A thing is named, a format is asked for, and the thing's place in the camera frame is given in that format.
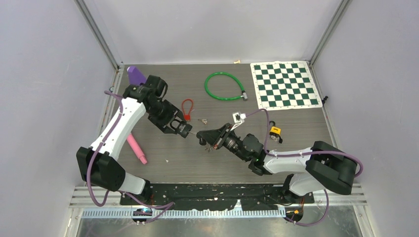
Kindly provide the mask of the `black Kaijing padlock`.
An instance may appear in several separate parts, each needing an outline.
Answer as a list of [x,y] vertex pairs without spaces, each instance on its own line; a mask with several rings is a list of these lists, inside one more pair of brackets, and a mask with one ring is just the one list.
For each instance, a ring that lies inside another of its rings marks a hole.
[[186,121],[177,119],[174,119],[170,123],[170,126],[174,130],[175,134],[180,135],[182,138],[186,138],[193,128],[193,126],[188,124]]

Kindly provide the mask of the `yellow Opel padlock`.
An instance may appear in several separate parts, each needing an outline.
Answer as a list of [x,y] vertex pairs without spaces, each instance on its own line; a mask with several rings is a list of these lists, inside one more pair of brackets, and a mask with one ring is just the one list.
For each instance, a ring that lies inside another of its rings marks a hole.
[[269,125],[270,125],[269,135],[271,139],[278,142],[279,144],[282,144],[283,139],[281,137],[281,129],[276,126],[276,123],[273,120],[269,121]]

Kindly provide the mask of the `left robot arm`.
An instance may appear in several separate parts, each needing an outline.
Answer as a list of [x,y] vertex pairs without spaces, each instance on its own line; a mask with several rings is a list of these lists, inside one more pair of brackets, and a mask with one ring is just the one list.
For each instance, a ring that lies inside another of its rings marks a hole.
[[182,111],[164,99],[167,83],[150,75],[142,85],[129,85],[119,99],[119,111],[112,117],[102,134],[89,146],[76,153],[82,179],[95,186],[132,193],[139,204],[147,204],[152,192],[149,181],[125,171],[118,163],[121,149],[133,127],[143,117],[164,134],[185,138],[192,130]]

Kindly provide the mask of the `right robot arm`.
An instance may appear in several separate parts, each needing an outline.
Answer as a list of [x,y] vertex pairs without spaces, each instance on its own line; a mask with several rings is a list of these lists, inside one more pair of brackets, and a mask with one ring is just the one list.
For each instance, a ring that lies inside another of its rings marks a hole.
[[357,158],[323,141],[298,151],[267,150],[253,134],[239,137],[229,123],[219,129],[198,131],[196,137],[202,146],[227,149],[248,162],[249,169],[259,176],[288,173],[282,196],[291,203],[318,190],[349,195],[354,179],[363,171]]

